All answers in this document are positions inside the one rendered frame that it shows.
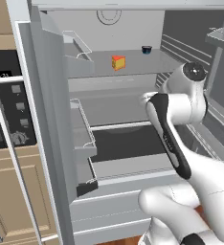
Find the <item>orange cheese wedge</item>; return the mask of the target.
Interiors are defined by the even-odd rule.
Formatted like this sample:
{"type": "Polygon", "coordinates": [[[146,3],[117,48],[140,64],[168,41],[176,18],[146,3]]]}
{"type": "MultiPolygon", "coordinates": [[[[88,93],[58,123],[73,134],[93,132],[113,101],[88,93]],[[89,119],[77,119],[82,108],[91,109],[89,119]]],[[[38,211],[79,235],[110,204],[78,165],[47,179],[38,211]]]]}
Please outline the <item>orange cheese wedge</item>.
{"type": "Polygon", "coordinates": [[[125,56],[112,56],[112,67],[115,71],[125,67],[125,56]]]}

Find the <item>grey left fridge door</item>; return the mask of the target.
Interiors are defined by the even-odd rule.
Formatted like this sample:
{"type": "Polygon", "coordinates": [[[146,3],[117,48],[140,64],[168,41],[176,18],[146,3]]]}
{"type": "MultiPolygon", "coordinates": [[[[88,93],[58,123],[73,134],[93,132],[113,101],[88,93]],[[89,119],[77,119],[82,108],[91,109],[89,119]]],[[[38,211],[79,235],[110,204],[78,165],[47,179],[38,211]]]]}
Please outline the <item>grey left fridge door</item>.
{"type": "Polygon", "coordinates": [[[23,76],[34,98],[34,130],[48,175],[59,244],[93,245],[90,234],[73,228],[72,202],[97,189],[98,181],[87,148],[74,144],[74,127],[84,114],[80,102],[70,99],[63,35],[37,7],[31,8],[29,21],[15,23],[15,31],[23,76]]]}

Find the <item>glass fridge shelf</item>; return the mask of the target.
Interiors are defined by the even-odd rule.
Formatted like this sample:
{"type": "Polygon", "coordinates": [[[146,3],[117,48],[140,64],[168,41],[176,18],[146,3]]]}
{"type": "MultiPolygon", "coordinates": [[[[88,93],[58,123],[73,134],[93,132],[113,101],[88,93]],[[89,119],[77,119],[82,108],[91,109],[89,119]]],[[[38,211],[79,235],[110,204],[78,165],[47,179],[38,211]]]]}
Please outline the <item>glass fridge shelf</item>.
{"type": "Polygon", "coordinates": [[[95,63],[95,72],[83,78],[169,73],[181,65],[180,61],[157,49],[153,49],[149,55],[141,50],[96,51],[90,57],[95,63]],[[125,56],[125,67],[115,71],[112,56],[125,56]]]}

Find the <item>grey fridge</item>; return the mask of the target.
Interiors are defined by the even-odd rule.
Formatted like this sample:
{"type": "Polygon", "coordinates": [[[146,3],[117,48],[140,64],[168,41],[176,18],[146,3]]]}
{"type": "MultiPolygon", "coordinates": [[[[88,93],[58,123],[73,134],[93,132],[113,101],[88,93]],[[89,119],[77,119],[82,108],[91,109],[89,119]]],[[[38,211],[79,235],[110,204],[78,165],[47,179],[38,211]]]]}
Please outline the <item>grey fridge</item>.
{"type": "MultiPolygon", "coordinates": [[[[32,7],[48,14],[61,33],[76,32],[92,53],[151,46],[181,65],[202,65],[207,114],[202,122],[175,129],[188,149],[224,162],[224,134],[209,113],[207,96],[216,47],[206,41],[208,33],[224,24],[224,0],[7,0],[7,6],[20,67],[15,23],[29,21],[32,7]]],[[[159,91],[173,72],[68,78],[65,58],[70,99],[80,100],[97,147],[91,161],[98,188],[77,199],[134,190],[149,182],[158,184],[152,188],[185,182],[173,168],[142,102],[143,94],[159,91]]],[[[23,79],[33,120],[31,85],[23,79]]]]}

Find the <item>beige cabinet door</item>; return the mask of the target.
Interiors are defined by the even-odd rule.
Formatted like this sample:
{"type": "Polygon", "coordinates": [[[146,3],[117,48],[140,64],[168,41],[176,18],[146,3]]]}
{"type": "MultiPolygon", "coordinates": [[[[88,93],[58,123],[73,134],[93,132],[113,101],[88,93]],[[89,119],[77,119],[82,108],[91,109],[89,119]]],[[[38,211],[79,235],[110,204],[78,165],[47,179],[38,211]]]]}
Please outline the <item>beige cabinet door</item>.
{"type": "MultiPolygon", "coordinates": [[[[37,145],[16,149],[42,238],[56,235],[56,224],[37,145]]],[[[9,151],[0,149],[0,245],[38,245],[9,151]]]]}

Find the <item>beige cabinet above oven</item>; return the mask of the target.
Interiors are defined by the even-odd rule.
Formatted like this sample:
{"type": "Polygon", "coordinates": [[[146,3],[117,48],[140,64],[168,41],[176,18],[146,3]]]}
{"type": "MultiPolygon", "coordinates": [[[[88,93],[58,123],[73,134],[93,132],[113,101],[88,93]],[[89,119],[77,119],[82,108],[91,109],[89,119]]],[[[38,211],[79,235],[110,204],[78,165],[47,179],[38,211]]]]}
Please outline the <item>beige cabinet above oven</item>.
{"type": "Polygon", "coordinates": [[[0,50],[14,50],[15,42],[6,0],[0,0],[0,50]]]}

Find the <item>large clear door bin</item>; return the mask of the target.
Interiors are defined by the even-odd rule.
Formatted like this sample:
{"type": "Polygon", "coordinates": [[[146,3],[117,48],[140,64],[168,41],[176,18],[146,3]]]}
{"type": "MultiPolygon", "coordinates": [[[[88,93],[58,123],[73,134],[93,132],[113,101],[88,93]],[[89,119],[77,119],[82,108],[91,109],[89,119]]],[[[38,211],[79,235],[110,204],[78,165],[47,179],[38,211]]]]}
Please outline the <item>large clear door bin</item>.
{"type": "Polygon", "coordinates": [[[97,175],[91,158],[97,155],[96,140],[79,99],[71,99],[71,122],[78,171],[77,195],[98,188],[97,175]]]}

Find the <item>small clear door bin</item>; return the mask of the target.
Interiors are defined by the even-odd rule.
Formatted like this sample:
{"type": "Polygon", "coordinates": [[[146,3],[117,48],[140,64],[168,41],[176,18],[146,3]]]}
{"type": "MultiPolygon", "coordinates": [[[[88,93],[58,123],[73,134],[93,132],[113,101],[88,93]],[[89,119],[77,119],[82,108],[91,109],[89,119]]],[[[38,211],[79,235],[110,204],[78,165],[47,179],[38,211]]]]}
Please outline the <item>small clear door bin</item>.
{"type": "Polygon", "coordinates": [[[76,32],[64,31],[62,34],[68,78],[82,78],[93,75],[95,63],[90,57],[92,50],[76,32]]]}

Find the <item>grey freezer drawer front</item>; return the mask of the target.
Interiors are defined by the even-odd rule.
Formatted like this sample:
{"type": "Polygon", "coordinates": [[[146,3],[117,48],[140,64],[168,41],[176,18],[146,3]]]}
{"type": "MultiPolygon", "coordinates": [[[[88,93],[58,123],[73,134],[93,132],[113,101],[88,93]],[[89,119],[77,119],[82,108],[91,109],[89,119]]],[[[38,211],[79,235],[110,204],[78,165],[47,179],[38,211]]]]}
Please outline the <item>grey freezer drawer front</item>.
{"type": "Polygon", "coordinates": [[[77,199],[70,205],[75,245],[95,245],[143,234],[150,216],[139,208],[142,189],[158,187],[156,182],[111,194],[77,199]]]}

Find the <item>grey oven knob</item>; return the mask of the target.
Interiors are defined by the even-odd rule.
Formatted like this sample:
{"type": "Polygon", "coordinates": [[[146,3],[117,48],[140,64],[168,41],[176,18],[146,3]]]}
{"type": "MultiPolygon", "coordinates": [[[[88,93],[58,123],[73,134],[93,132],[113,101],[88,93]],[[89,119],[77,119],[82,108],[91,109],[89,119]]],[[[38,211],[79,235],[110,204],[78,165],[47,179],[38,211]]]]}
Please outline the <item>grey oven knob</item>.
{"type": "Polygon", "coordinates": [[[15,145],[24,145],[29,140],[29,138],[24,132],[19,131],[12,133],[11,137],[15,145]]]}

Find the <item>black wall oven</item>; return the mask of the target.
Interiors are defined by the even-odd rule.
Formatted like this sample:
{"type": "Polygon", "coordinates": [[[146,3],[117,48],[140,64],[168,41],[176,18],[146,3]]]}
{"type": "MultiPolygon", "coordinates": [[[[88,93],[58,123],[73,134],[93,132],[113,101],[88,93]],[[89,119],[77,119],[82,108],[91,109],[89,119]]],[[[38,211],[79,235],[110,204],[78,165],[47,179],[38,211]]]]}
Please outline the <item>black wall oven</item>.
{"type": "MultiPolygon", "coordinates": [[[[0,50],[0,78],[21,76],[22,72],[16,50],[0,50]]],[[[29,140],[24,145],[35,145],[34,125],[28,104],[24,81],[0,83],[0,101],[2,102],[10,133],[24,132],[29,140]]],[[[7,143],[0,125],[0,148],[7,143]]]]}

